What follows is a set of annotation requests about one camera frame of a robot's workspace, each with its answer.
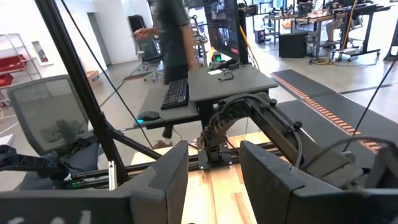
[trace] office chair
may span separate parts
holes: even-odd
[[[344,24],[341,25],[341,29],[340,29],[340,37],[341,38],[344,38],[343,31],[342,31],[343,26],[344,26]],[[351,21],[349,32],[359,29],[359,28],[362,28],[362,27],[363,27],[363,18],[362,18],[362,16],[358,16],[356,19],[353,19]],[[350,43],[353,47],[355,47],[354,40],[359,40],[359,39],[351,38],[348,35],[348,43]]]
[[[157,70],[160,62],[163,60],[163,54],[159,54],[157,49],[154,49],[154,45],[150,43],[154,41],[153,38],[138,40],[132,37],[134,45],[136,46],[136,54],[139,57],[140,65],[137,68],[137,73],[133,73],[132,77],[140,76],[148,73],[144,77],[144,81],[152,79],[156,82],[159,75],[163,73]]]
[[[28,143],[40,156],[79,150],[68,162],[81,170],[98,170],[102,153],[89,119],[68,75],[42,78],[12,86],[7,90],[18,122]],[[28,172],[18,189],[52,189],[50,179]]]

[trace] keyboard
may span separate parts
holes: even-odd
[[[169,90],[164,96],[161,110],[187,106],[189,99],[188,79],[184,78],[169,83]]]

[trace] robotic arm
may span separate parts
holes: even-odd
[[[335,187],[345,188],[363,175],[362,168],[334,151],[314,159],[323,149],[305,133],[300,121],[292,122],[276,104],[277,101],[265,93],[237,95],[219,102],[216,113],[198,141],[199,148],[206,152],[208,162],[223,159],[219,145],[226,141],[227,130],[237,120],[249,117],[290,163],[311,176]]]

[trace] person's hand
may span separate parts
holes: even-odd
[[[196,70],[199,69],[199,60],[197,58],[193,58],[188,62],[188,69],[189,70]]]
[[[137,39],[145,39],[151,35],[150,28],[141,28],[134,32],[134,36]]]

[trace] black box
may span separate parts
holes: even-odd
[[[257,44],[264,44],[266,39],[266,31],[265,30],[255,30],[254,31],[254,40]]]
[[[279,57],[281,58],[304,58],[307,54],[307,33],[279,35]]]

